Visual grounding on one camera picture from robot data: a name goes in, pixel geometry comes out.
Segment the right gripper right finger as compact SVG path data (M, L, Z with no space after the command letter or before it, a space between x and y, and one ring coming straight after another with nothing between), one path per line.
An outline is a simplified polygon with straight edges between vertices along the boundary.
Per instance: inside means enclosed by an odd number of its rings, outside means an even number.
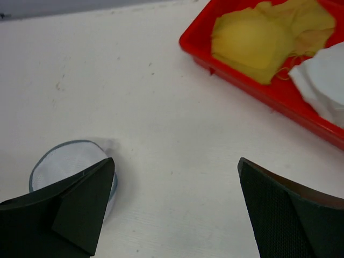
M343 257L343 199L242 157L241 190L260 257Z

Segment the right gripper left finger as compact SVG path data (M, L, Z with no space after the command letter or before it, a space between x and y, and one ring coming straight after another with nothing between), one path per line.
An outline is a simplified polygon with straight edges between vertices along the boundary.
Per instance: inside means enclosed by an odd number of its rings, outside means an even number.
M114 161L1 203L1 257L95 255L114 179Z

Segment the white mesh laundry bag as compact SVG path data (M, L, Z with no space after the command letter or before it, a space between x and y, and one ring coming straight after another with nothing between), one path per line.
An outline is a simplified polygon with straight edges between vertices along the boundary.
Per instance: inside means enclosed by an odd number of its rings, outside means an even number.
M112 157L89 140L62 143L47 152L29 178L29 205L52 207L55 232L67 226L100 231L110 214L117 188Z

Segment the pale green bra pad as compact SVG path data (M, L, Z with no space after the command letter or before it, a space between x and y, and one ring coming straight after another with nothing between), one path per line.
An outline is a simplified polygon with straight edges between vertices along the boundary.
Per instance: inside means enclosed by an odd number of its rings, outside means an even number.
M343 42L319 50L288 75L321 118L343 128Z

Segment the beige bra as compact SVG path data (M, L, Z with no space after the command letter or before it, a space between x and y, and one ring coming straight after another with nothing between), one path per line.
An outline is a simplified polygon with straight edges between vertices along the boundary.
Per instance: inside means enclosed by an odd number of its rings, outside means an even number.
M270 1L217 18L212 56L261 84L289 57L314 56L334 33L335 18L318 1Z

